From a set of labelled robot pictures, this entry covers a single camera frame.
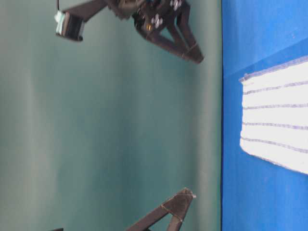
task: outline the green backdrop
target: green backdrop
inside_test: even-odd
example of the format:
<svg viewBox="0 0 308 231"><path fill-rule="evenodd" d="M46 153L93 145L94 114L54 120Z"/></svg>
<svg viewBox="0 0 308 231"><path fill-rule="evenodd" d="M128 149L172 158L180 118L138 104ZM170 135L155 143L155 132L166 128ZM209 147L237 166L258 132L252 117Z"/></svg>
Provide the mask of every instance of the green backdrop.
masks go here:
<svg viewBox="0 0 308 231"><path fill-rule="evenodd" d="M189 2L201 65L106 9L73 43L53 0L0 0L1 230L124 230L185 186L183 230L220 229L221 4Z"/></svg>

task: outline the blue table surface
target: blue table surface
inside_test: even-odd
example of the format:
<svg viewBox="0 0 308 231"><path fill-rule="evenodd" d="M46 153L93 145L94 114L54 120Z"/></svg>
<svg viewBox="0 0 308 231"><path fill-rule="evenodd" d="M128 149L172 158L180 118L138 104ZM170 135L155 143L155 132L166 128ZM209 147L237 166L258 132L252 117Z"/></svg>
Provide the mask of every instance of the blue table surface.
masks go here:
<svg viewBox="0 0 308 231"><path fill-rule="evenodd" d="M239 145L245 73L308 55L308 1L223 0L224 231L308 228L308 176L249 156Z"/></svg>

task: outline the white cloth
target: white cloth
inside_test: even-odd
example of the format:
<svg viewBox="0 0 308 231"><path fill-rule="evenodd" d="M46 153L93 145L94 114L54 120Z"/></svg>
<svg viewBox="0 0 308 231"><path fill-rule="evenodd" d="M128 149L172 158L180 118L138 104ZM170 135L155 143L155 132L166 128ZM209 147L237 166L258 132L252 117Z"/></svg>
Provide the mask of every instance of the white cloth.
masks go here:
<svg viewBox="0 0 308 231"><path fill-rule="evenodd" d="M308 174L308 57L245 75L241 148Z"/></svg>

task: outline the white towel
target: white towel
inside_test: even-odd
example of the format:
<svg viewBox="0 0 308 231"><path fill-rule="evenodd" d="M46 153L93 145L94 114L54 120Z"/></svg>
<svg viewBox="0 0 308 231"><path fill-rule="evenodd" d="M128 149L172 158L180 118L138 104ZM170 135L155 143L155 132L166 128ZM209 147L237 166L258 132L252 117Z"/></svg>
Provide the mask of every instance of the white towel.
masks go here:
<svg viewBox="0 0 308 231"><path fill-rule="evenodd" d="M241 148L308 174L308 57L245 75Z"/></svg>

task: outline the gray stripe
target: gray stripe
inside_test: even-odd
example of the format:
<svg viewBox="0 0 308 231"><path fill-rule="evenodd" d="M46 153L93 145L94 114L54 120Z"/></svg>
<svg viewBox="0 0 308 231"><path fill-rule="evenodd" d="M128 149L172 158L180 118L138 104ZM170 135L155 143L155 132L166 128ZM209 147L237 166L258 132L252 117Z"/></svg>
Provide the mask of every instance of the gray stripe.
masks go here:
<svg viewBox="0 0 308 231"><path fill-rule="evenodd" d="M249 139L249 138L244 138L241 136L241 139L244 141L250 141L250 142L259 142L259 143L266 143L266 144L271 144L271 145L276 145L282 148L287 148L287 149L291 149L293 151L296 152L300 152L300 153L308 153L307 149L302 149L302 148L295 148L293 146L287 145L287 144L283 144L283 143L277 143L277 142L273 142L273 141L264 141L264 140L259 140L259 139Z"/></svg>
<svg viewBox="0 0 308 231"><path fill-rule="evenodd" d="M306 84L308 84L308 81L288 83L288 84L277 86L277 87L268 87L268 88L262 88L262 89L257 89L257 90L249 90L249 91L243 92L243 95L248 95L248 94L258 93L258 92L268 91L268 90L278 90L281 88L297 87L297 86L306 85Z"/></svg>
<svg viewBox="0 0 308 231"><path fill-rule="evenodd" d="M250 78L261 76L261 75L266 74L266 73L278 71L278 70L281 70L281 69L286 69L290 66L305 63L307 61L308 61L308 56L303 56L303 57L300 57L298 59L294 59L294 60L288 61L286 63L280 64L280 65L277 65L277 66L273 66L271 68L268 68L268 69L265 69L265 70L262 70L262 71L257 71L257 72L254 72L252 74L245 74L244 77L240 79L240 82L244 82L244 81L246 81Z"/></svg>
<svg viewBox="0 0 308 231"><path fill-rule="evenodd" d="M261 105L261 106L255 106L255 107L243 107L243 110L263 109L263 108L301 108L301 107L308 107L308 103Z"/></svg>
<svg viewBox="0 0 308 231"><path fill-rule="evenodd" d="M290 124L274 124L274 123L242 123L246 126L272 126L272 127L280 127L280 128L291 128L297 130L308 130L308 126L297 126L297 125L290 125Z"/></svg>

